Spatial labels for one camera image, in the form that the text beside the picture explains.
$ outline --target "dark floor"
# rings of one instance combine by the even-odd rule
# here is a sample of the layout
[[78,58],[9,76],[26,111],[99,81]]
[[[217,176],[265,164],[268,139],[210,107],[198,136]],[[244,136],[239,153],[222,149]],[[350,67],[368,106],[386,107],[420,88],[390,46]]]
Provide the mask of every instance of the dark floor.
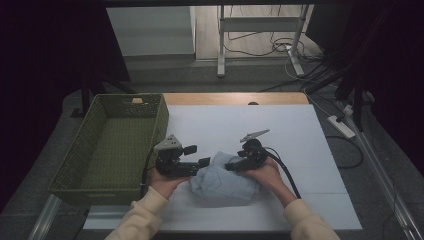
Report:
[[[232,61],[227,63],[225,78],[216,77],[215,62],[192,60],[143,61],[127,59],[132,79],[128,84],[137,92],[258,92],[268,87],[292,81],[284,70],[285,60]],[[315,65],[306,64],[305,71]],[[302,81],[277,87],[269,91],[299,91]],[[119,90],[105,84],[108,92]],[[327,113],[339,114],[332,103],[332,86],[325,87],[312,95],[312,99]],[[26,176],[18,191],[9,201],[0,216],[0,239],[28,238],[35,221],[48,197],[47,187],[66,154],[81,119],[70,118],[74,108],[81,105],[79,92],[69,95],[63,102],[63,114],[56,129]],[[316,107],[317,116],[326,136],[340,133],[326,120],[326,113]],[[408,157],[388,136],[375,120],[370,105],[363,107],[363,125],[366,135],[385,167],[393,185],[407,203],[421,231],[424,230],[424,178]],[[350,164],[359,159],[357,150],[346,142],[328,140],[335,161],[339,165]],[[340,170],[363,230],[338,232],[341,239],[406,239],[393,210],[387,203],[367,159],[354,169]],[[84,222],[85,208],[61,204],[47,239],[72,239]],[[103,239],[108,232],[81,231],[77,239]],[[285,239],[288,235],[172,235],[158,234],[157,239]]]

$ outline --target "power strip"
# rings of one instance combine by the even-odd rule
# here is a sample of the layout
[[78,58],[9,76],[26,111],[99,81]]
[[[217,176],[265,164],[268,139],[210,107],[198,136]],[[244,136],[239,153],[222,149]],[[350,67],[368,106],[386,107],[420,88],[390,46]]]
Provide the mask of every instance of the power strip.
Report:
[[337,122],[336,116],[331,116],[331,117],[327,118],[327,120],[335,128],[337,128],[347,139],[353,138],[354,136],[356,136],[356,134],[352,130],[350,130],[350,128],[348,126],[346,126],[346,124],[344,124],[343,122]]

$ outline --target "light blue fabric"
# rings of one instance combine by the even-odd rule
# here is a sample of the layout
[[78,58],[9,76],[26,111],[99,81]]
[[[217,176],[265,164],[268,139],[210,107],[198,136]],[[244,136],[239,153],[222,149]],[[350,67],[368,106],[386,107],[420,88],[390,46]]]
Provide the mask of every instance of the light blue fabric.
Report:
[[226,163],[238,162],[241,159],[238,156],[218,152],[208,167],[200,169],[197,175],[190,179],[191,190],[207,198],[252,199],[259,191],[259,183],[243,173],[225,169]]

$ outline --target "sleeve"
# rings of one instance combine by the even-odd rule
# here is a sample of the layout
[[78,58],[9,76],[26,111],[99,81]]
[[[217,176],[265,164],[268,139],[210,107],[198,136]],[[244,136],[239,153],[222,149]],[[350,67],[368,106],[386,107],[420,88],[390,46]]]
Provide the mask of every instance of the sleeve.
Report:
[[150,239],[162,224],[160,214],[167,203],[168,200],[149,187],[140,201],[131,203],[131,210],[106,239]]
[[302,199],[287,205],[284,215],[293,227],[293,240],[339,239],[334,230],[321,217],[311,212]]

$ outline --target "basket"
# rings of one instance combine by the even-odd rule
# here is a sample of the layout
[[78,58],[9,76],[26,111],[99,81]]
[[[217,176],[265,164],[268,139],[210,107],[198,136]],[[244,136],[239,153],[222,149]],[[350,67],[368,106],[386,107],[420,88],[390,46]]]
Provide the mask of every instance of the basket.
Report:
[[151,148],[165,138],[162,94],[100,94],[85,116],[49,192],[76,206],[129,205],[143,195]]

